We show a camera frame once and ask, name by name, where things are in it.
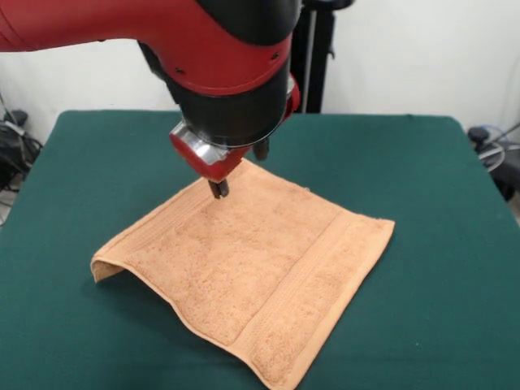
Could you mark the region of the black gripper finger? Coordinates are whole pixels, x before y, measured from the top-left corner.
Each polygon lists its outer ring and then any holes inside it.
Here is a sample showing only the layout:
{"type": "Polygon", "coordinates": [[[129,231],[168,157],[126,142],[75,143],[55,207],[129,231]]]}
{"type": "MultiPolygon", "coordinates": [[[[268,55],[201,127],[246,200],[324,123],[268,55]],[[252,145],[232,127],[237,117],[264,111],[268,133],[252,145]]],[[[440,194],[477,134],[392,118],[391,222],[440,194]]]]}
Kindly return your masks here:
{"type": "Polygon", "coordinates": [[[226,179],[220,182],[214,182],[212,180],[209,180],[208,184],[215,199],[224,198],[229,194],[229,186],[228,181],[226,179]]]}
{"type": "Polygon", "coordinates": [[[257,161],[265,161],[270,151],[270,140],[268,138],[259,141],[253,146],[253,154],[257,161]]]}

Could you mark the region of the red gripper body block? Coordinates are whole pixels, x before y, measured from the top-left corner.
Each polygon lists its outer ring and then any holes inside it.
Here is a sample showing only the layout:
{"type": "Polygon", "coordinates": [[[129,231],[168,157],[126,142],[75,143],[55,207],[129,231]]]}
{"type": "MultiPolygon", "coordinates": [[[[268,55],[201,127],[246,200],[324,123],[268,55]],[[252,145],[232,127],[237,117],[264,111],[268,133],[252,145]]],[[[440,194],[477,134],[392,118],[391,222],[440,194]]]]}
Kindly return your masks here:
{"type": "Polygon", "coordinates": [[[172,144],[198,175],[214,182],[227,179],[256,143],[269,139],[300,99],[290,74],[229,96],[195,93],[174,81],[169,89],[182,113],[170,132],[172,144]]]}

